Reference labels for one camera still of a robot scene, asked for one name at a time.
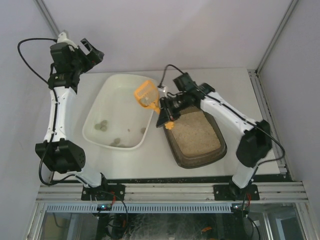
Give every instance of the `litter scoop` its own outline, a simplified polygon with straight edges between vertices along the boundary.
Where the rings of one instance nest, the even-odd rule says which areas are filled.
[[[160,114],[159,91],[151,80],[145,81],[138,87],[134,91],[134,97],[143,108],[153,109],[157,114]],[[173,121],[169,121],[165,124],[166,129],[171,130],[173,127]]]

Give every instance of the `brown tray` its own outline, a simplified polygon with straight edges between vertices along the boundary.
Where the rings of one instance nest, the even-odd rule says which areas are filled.
[[[184,110],[183,112],[181,112],[181,115],[187,114],[187,113],[193,113],[196,111],[201,111],[201,110],[199,110],[196,107],[189,107],[186,110]],[[218,127],[218,124],[217,124],[215,118],[206,112],[203,112],[203,113],[204,113],[206,120],[212,126],[217,138],[220,141],[220,145],[221,145],[220,148],[218,148],[214,151],[210,151],[205,154],[200,154],[200,155],[196,155],[196,156],[186,156],[180,150],[178,143],[177,143],[173,133],[171,132],[171,130],[168,130],[165,127],[163,127],[166,139],[168,140],[168,143],[169,143],[170,149],[172,151],[172,154],[174,156],[174,159],[175,159],[176,163],[182,168],[195,169],[195,168],[203,167],[203,166],[212,164],[212,163],[222,159],[227,153],[226,141],[220,131],[220,128]]]

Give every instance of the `robotic arm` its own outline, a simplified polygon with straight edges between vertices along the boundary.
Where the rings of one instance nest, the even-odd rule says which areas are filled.
[[[180,111],[192,105],[225,123],[240,140],[236,151],[240,163],[232,177],[233,186],[230,187],[234,189],[231,191],[245,188],[257,171],[258,161],[272,149],[272,140],[265,134],[270,135],[268,122],[256,122],[248,118],[226,102],[210,85],[203,83],[198,86],[186,72],[173,81],[180,92],[175,97],[160,98],[161,108],[156,126],[162,127],[178,119]]]
[[[72,142],[71,110],[78,91],[80,75],[99,64],[104,53],[85,38],[81,43],[89,50],[86,55],[67,33],[59,34],[50,47],[53,59],[48,80],[51,96],[50,118],[44,141],[35,145],[35,152],[50,171],[75,176],[85,187],[106,184],[102,173],[86,163],[85,151]]]

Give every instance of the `white table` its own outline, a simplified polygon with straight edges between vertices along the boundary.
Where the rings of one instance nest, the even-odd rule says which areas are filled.
[[[208,83],[220,95],[243,114],[257,121],[262,119],[258,102],[245,68],[216,68],[186,70],[198,84]],[[163,71],[127,72],[160,81]],[[82,128],[100,88],[108,77],[116,73],[86,73],[80,78],[78,94],[73,109],[75,144],[82,147],[86,163],[105,175],[107,179],[179,178],[233,175],[239,163],[236,150],[239,140],[223,123],[217,121],[227,144],[227,154],[221,160],[207,166],[184,169],[179,167],[172,155],[162,128],[156,128],[157,114],[153,114],[142,145],[134,150],[113,150],[92,144],[82,136]],[[180,73],[168,70],[164,84],[170,92],[177,92],[173,79]],[[265,159],[273,159],[270,151]],[[279,174],[276,162],[263,164],[257,171],[261,174]],[[64,175],[56,173],[54,179]]]

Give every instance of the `white wall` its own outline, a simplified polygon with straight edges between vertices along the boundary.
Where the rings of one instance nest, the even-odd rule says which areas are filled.
[[[3,0],[0,7],[0,239],[23,238],[40,186],[35,143],[43,141],[50,95],[22,62],[20,40],[51,32],[32,0]],[[22,53],[46,78],[48,41],[24,43]]]
[[[255,69],[291,0],[45,0],[60,30],[105,53],[96,73]]]
[[[320,1],[302,0],[261,73],[296,180],[320,220]]]

